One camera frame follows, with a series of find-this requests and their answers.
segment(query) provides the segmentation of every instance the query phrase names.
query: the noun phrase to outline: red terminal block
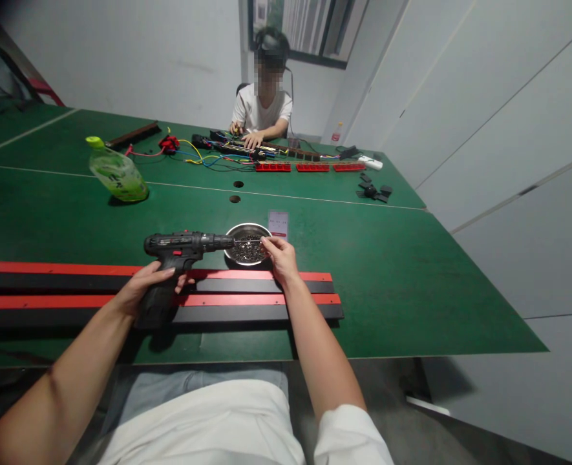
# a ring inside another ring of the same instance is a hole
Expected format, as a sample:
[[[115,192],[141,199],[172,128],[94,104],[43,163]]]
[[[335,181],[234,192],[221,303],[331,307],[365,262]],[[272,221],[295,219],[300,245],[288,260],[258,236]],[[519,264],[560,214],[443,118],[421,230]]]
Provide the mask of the red terminal block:
[[[163,149],[163,153],[173,154],[180,148],[180,142],[174,136],[166,136],[158,146]]]
[[[268,172],[290,172],[292,166],[289,163],[260,163],[255,166],[256,171]]]
[[[365,163],[336,163],[333,169],[337,172],[340,171],[363,171],[365,170]]]
[[[327,172],[331,170],[328,163],[299,163],[297,171],[299,172]]]

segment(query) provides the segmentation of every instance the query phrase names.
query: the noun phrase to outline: drill handle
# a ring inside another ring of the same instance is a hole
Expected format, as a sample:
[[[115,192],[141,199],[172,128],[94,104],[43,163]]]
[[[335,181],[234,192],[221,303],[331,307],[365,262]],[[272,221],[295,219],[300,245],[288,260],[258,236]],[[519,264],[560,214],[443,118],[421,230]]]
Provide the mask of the drill handle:
[[[139,315],[135,320],[135,328],[158,329],[171,319],[178,278],[185,271],[190,270],[197,260],[201,260],[201,257],[197,258],[195,254],[191,256],[168,254],[160,257],[161,266],[158,271],[172,267],[176,268],[176,271],[170,279],[153,284],[147,290],[139,305]]]

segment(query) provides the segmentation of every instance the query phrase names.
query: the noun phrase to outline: light blue jeans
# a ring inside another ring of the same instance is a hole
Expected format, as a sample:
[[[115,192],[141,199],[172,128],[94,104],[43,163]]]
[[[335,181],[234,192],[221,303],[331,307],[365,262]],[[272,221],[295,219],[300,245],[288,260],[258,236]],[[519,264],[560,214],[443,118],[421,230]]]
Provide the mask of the light blue jeans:
[[[288,398],[288,378],[280,362],[188,366],[122,366],[118,368],[101,434],[137,415],[212,384],[256,379],[275,384]]]

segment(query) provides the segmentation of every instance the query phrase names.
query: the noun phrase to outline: window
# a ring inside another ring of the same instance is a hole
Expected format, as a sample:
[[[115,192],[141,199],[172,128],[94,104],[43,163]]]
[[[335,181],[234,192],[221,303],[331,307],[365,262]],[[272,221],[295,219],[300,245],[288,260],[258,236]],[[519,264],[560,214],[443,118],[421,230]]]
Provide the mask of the window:
[[[248,0],[249,48],[265,26],[283,32],[290,58],[346,68],[368,0]]]

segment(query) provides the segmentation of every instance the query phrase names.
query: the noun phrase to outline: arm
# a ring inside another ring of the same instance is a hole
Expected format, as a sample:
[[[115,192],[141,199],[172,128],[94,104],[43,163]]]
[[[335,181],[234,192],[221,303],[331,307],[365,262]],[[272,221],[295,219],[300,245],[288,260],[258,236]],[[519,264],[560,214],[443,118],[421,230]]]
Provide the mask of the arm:
[[[92,317],[55,364],[0,419],[0,464],[64,464],[83,435],[151,284],[171,277],[153,262]],[[185,277],[178,281],[177,292]]]
[[[259,145],[262,145],[262,141],[264,141],[264,139],[283,137],[287,130],[288,121],[286,119],[279,118],[271,127],[247,134],[242,140],[245,141],[245,148],[255,149]]]
[[[234,113],[232,113],[232,122],[229,125],[229,131],[236,136],[241,135],[245,131],[246,123],[247,108],[239,92],[234,101]]]
[[[350,363],[299,276],[294,247],[280,238],[262,238],[273,272],[288,304],[301,368],[312,398],[316,420],[324,412],[349,404],[366,410]]]

